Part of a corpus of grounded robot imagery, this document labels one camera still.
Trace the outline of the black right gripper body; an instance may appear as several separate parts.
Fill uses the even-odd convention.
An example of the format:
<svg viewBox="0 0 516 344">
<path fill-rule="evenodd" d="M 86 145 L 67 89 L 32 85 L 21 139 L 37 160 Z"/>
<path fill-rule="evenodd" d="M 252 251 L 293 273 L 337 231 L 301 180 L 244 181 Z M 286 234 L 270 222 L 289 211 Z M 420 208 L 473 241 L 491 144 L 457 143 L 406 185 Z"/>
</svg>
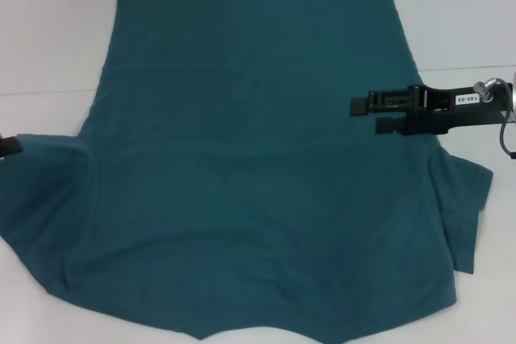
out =
<svg viewBox="0 0 516 344">
<path fill-rule="evenodd" d="M 510 110 L 510 86 L 496 83 L 487 90 L 491 99 L 485 102 L 473 87 L 409 87 L 412 101 L 406 111 L 404 135 L 444 135 L 456 127 L 502 123 L 502 115 Z"/>
</svg>

